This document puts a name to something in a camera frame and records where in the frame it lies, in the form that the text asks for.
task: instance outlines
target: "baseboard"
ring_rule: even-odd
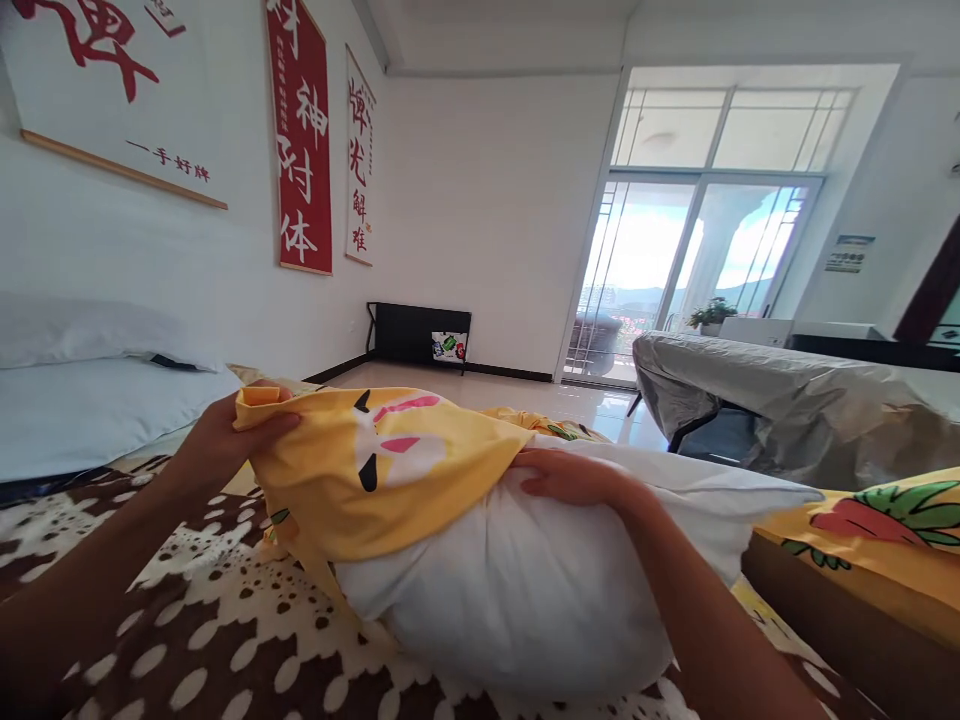
[[[312,382],[316,385],[325,385],[326,383],[333,380],[338,375],[343,375],[348,370],[353,370],[354,368],[360,367],[366,362],[371,360],[381,360],[375,355],[374,352],[364,353],[363,355],[358,355],[353,358],[353,360],[347,360],[344,363],[340,363],[336,367],[332,367],[329,370],[324,370],[319,372],[316,375],[311,375],[308,378],[304,378],[304,382]],[[440,368],[442,370],[466,370],[467,372],[477,372],[483,373],[484,375],[498,375],[500,377],[511,377],[516,378],[517,380],[533,380],[534,382],[553,382],[553,376],[550,373],[538,373],[533,372],[532,370],[516,370],[514,368],[502,368],[497,367],[496,365],[478,365],[477,363],[466,363],[464,367],[459,365],[448,365],[440,367],[440,364],[437,365],[421,365],[419,363],[401,363],[409,364],[413,367],[433,367]]]
[[[553,375],[550,373],[538,373],[532,370],[515,370],[514,368],[502,368],[496,365],[478,365],[477,363],[466,363],[464,368],[467,372],[479,372],[485,375],[499,375],[500,377],[512,377],[517,380],[533,380],[534,382],[553,382]]]
[[[346,362],[340,363],[329,370],[324,370],[316,375],[311,375],[308,378],[304,378],[303,381],[312,382],[315,385],[326,385],[338,375],[343,375],[348,370],[353,370],[354,368],[360,367],[369,359],[370,353],[364,353],[363,355],[358,355],[357,357],[353,358],[353,360],[347,360]]]
[[[624,392],[627,394],[632,394],[637,391],[636,388],[620,387],[619,385],[604,385],[600,382],[590,382],[589,380],[571,380],[570,378],[564,378],[562,381],[563,385],[569,385],[571,387],[582,387],[589,390],[612,390],[613,392]]]

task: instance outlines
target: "wall sign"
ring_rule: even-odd
[[[873,247],[875,237],[869,235],[840,235],[830,257],[827,258],[826,272],[845,272],[857,274],[863,267],[863,261]]]
[[[266,0],[280,173],[280,265],[333,274],[327,45],[301,0]]]
[[[0,2],[28,142],[226,209],[197,3]]]
[[[347,243],[351,260],[373,265],[371,190],[373,188],[373,121],[377,101],[357,60],[347,46]]]

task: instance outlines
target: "hand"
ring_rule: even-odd
[[[642,487],[614,465],[564,450],[524,449],[510,467],[532,468],[540,473],[520,484],[528,495],[568,505],[616,506],[625,490]]]
[[[253,385],[276,386],[266,380]],[[280,402],[291,397],[293,393],[280,388]],[[169,488],[175,484],[191,498],[206,502],[233,479],[253,453],[270,447],[300,423],[299,415],[284,413],[249,430],[234,430],[236,400],[236,394],[230,395],[204,411],[152,486]]]

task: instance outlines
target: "mountain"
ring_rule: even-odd
[[[767,291],[770,290],[771,279],[755,280],[745,285],[736,285],[731,288],[720,288],[717,295],[726,299],[731,305],[742,305],[742,310],[747,309],[747,304],[753,300],[754,308],[760,303]],[[684,289],[680,288],[674,293],[673,306],[677,307],[683,302]],[[660,297],[663,295],[663,288],[607,288],[605,295],[613,296],[611,305],[616,305],[628,310],[647,310],[654,311],[660,304]]]

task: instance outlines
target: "pillow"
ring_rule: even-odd
[[[531,471],[508,466],[524,443],[626,468],[728,585],[754,522],[823,497],[663,452],[521,431],[410,388],[277,400],[244,390],[237,427],[301,416],[251,458],[280,547],[358,627],[382,621],[412,656],[525,697],[633,692],[672,651],[614,511],[522,492]]]
[[[864,602],[960,649],[960,468],[824,494],[755,530]]]
[[[224,364],[175,318],[132,303],[0,292],[0,368],[142,356],[219,372]]]
[[[239,388],[229,370],[170,370],[135,358],[0,370],[0,482],[99,467]]]

